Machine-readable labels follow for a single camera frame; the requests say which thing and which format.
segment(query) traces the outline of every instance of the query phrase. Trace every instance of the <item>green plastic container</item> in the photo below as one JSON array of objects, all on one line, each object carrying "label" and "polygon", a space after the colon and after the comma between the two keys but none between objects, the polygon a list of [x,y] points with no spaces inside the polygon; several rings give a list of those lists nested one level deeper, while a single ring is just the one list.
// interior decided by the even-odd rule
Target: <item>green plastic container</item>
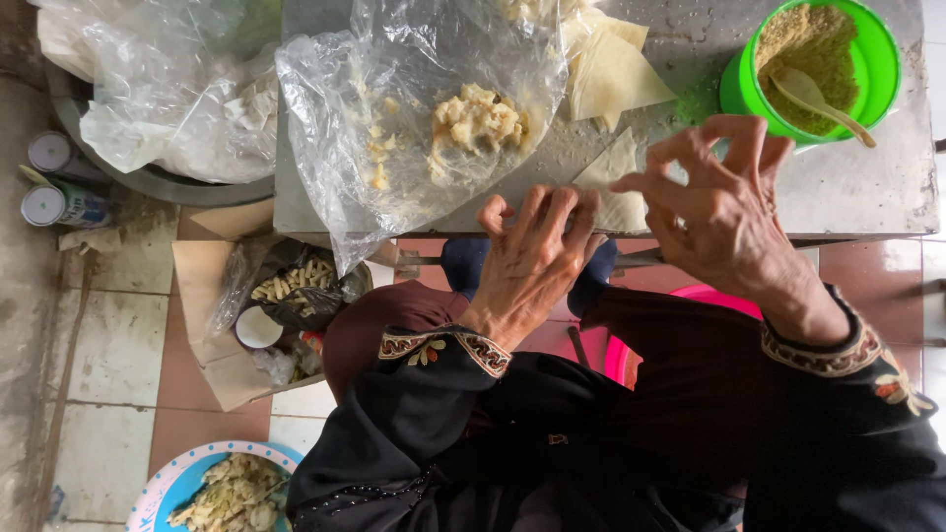
[{"label": "green plastic container", "polygon": [[851,43],[850,54],[854,59],[854,78],[861,87],[861,93],[854,102],[850,115],[865,128],[872,129],[890,111],[900,91],[900,52],[890,28],[877,13],[853,0],[790,0],[772,11],[723,73],[719,86],[723,112],[730,115],[764,116],[769,123],[769,134],[792,137],[798,144],[825,144],[854,137],[841,126],[825,136],[796,128],[776,113],[759,86],[755,69],[759,34],[777,13],[800,4],[811,4],[812,7],[835,6],[854,17],[858,36]]}]

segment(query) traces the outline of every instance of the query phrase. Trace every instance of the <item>foot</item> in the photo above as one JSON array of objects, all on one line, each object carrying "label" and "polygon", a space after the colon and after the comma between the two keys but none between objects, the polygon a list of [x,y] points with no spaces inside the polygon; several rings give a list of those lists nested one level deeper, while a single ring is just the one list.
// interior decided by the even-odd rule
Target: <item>foot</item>
[{"label": "foot", "polygon": [[575,280],[575,286],[569,292],[569,310],[576,317],[585,315],[591,305],[598,300],[604,289],[611,286],[607,280],[614,271],[614,263],[618,258],[618,243],[609,239],[598,246],[598,250],[591,257],[585,269]]},{"label": "foot", "polygon": [[440,266],[447,275],[447,283],[454,292],[473,301],[480,287],[482,262],[489,251],[489,239],[449,239],[440,253]]}]

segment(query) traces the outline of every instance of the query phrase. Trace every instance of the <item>can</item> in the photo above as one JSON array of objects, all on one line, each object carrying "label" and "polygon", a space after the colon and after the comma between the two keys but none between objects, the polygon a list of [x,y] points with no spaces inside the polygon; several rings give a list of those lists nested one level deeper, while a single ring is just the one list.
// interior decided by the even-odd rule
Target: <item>can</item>
[{"label": "can", "polygon": [[29,143],[28,154],[29,162],[37,170],[93,183],[112,182],[112,178],[86,159],[79,147],[62,133],[40,133]]},{"label": "can", "polygon": [[27,222],[41,227],[64,223],[77,227],[102,227],[112,221],[111,205],[96,194],[78,186],[33,187],[23,202],[20,213]]}]

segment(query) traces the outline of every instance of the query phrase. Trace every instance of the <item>stainless steel table top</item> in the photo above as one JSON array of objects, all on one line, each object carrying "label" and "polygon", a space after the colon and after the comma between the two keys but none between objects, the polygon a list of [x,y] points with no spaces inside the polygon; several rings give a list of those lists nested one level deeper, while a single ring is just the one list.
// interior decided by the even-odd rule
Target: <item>stainless steel table top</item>
[{"label": "stainless steel table top", "polygon": [[[625,112],[618,132],[634,129],[640,151],[719,112],[719,79],[781,0],[605,0],[607,14],[648,25],[644,55],[680,100]],[[778,184],[779,213],[789,235],[800,239],[892,238],[935,233],[939,228],[936,170],[920,0],[873,0],[901,49],[903,80],[894,111],[871,132],[878,148],[850,140],[799,151]],[[350,0],[284,0],[283,39],[349,27]],[[280,100],[282,113],[285,105]],[[590,120],[555,119],[538,151],[480,197],[419,228],[414,236],[480,233],[474,213],[498,193],[520,204],[535,184],[570,183],[615,135],[599,133]],[[324,233],[299,179],[279,121],[275,228],[282,233]]]}]

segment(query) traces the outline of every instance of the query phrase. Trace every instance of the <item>wall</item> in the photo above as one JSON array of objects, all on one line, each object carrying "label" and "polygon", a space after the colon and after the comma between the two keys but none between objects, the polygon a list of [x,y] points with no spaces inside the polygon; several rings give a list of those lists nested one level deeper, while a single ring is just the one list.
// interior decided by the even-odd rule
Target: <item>wall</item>
[{"label": "wall", "polygon": [[20,216],[30,183],[18,174],[26,147],[52,125],[43,90],[34,8],[0,0],[0,530],[31,530],[44,451],[44,330],[55,307],[55,230]]}]

